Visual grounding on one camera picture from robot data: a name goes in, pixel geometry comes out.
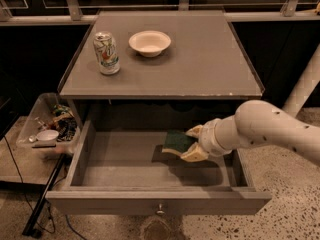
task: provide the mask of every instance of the clear plastic container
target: clear plastic container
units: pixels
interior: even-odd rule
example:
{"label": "clear plastic container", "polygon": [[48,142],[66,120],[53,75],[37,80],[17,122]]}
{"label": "clear plastic container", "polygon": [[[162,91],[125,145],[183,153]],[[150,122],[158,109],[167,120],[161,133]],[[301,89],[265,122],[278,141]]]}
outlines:
{"label": "clear plastic container", "polygon": [[71,141],[30,141],[30,137],[37,135],[40,131],[40,122],[52,122],[54,118],[52,111],[56,104],[68,105],[56,93],[43,93],[38,97],[18,136],[16,142],[18,147],[32,148],[32,153],[38,155],[41,159],[56,159],[60,154],[72,156],[80,137],[79,127],[77,127],[75,136]]}

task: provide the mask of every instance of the terrazzo floor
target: terrazzo floor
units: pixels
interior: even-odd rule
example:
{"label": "terrazzo floor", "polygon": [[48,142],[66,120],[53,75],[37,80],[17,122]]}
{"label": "terrazzo floor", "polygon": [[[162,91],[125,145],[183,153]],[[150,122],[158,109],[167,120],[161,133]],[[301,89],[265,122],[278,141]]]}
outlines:
{"label": "terrazzo floor", "polygon": [[[320,126],[320,108],[304,108],[298,118]],[[16,146],[24,120],[21,117],[6,138],[24,181],[44,183],[54,162],[41,160]],[[70,224],[84,237],[81,238],[68,226],[65,215],[47,204],[38,221],[47,230],[42,231],[41,239],[320,239],[320,168],[276,146],[242,150],[242,153],[256,189],[272,195],[272,200],[256,215],[161,218],[69,215]],[[0,180],[20,180],[4,140],[0,142]],[[27,197],[34,206],[37,196]],[[48,219],[49,208],[52,220]],[[22,193],[0,190],[0,239],[30,238],[22,235],[30,214]]]}

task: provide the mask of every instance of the soda can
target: soda can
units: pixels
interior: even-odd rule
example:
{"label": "soda can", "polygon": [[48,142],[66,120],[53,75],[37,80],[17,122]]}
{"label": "soda can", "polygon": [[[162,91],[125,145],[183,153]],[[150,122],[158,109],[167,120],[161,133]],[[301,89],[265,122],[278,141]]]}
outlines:
{"label": "soda can", "polygon": [[100,65],[100,72],[105,75],[117,73],[120,70],[120,63],[113,35],[108,31],[96,33],[93,46]]}

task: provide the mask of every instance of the white pipe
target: white pipe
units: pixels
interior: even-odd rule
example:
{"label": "white pipe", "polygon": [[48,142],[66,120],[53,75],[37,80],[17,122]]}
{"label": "white pipe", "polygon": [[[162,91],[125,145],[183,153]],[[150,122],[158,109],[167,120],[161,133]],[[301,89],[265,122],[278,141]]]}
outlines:
{"label": "white pipe", "polygon": [[318,45],[306,69],[302,73],[282,109],[292,117],[296,117],[319,81],[320,45]]}

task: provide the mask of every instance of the open drawer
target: open drawer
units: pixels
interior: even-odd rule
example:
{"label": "open drawer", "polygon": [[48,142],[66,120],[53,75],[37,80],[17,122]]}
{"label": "open drawer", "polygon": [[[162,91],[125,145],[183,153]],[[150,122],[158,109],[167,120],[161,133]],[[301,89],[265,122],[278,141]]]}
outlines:
{"label": "open drawer", "polygon": [[92,108],[64,188],[46,198],[65,214],[255,214],[271,196],[255,190],[239,151],[198,163],[161,153],[166,129],[208,120],[211,112],[201,111]]}

